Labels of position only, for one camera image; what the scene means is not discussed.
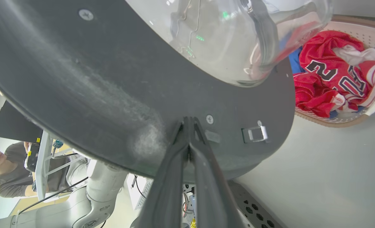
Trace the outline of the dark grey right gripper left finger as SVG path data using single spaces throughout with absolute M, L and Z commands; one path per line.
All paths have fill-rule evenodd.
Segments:
M 180 228 L 182 219 L 183 172 L 188 159 L 189 120 L 176 124 L 171 142 L 153 180 L 137 228 Z

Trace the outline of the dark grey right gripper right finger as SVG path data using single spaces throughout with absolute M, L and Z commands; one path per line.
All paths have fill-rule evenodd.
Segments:
M 189 118 L 189 148 L 196 176 L 199 228 L 244 228 L 226 179 L 196 117 Z

